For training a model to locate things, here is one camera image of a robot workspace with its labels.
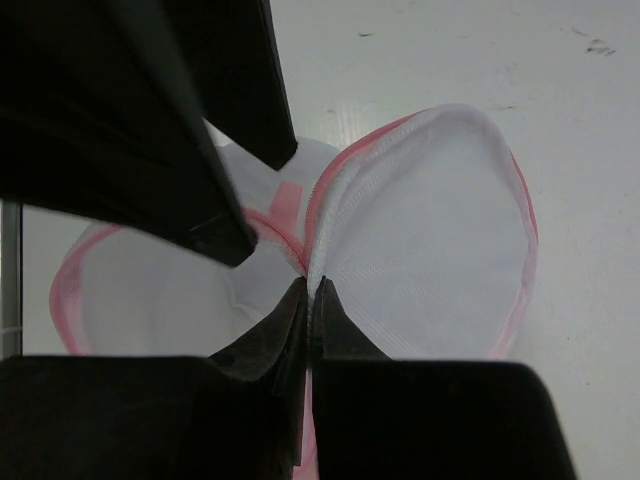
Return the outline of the white mesh laundry bag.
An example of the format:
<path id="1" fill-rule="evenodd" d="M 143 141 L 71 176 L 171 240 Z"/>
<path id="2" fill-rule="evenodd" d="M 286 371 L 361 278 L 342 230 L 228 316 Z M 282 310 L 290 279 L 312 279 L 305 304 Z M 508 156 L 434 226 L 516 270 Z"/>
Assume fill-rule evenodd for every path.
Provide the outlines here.
<path id="1" fill-rule="evenodd" d="M 222 150 L 255 253 L 241 266 L 94 223 L 50 291 L 74 354 L 202 353 L 242 336 L 296 278 L 309 315 L 323 280 L 393 360 L 501 359 L 530 297 L 538 236 L 526 183 L 497 127 L 461 105 L 386 125 L 341 152 L 312 140 L 280 171 Z M 293 479 L 316 476 L 306 416 Z"/>

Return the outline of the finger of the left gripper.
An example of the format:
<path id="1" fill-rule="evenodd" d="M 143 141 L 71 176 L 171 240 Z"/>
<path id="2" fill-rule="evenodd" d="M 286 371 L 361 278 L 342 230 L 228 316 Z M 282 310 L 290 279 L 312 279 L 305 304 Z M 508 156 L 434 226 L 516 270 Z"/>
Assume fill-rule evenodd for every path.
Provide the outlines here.
<path id="1" fill-rule="evenodd" d="M 261 163 L 282 169 L 298 148 L 268 1 L 153 1 L 205 119 Z"/>
<path id="2" fill-rule="evenodd" d="M 156 1 L 2 3 L 1 196 L 231 267 L 257 243 Z"/>

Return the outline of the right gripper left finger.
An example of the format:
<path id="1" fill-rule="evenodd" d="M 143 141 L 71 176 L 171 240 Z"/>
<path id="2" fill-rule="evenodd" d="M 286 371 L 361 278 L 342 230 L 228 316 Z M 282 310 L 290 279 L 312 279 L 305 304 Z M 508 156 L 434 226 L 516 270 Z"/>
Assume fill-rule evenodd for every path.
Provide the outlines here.
<path id="1" fill-rule="evenodd" d="M 5 479 L 289 479 L 301 462 L 307 293 L 209 357 L 14 356 Z"/>

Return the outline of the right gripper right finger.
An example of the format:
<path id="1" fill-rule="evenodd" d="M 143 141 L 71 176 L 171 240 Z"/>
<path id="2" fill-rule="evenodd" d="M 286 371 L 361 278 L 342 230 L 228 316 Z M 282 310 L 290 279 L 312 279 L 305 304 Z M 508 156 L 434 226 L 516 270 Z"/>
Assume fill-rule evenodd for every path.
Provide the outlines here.
<path id="1" fill-rule="evenodd" d="M 323 479 L 572 479 L 552 399 L 519 363 L 387 357 L 323 280 L 312 313 Z"/>

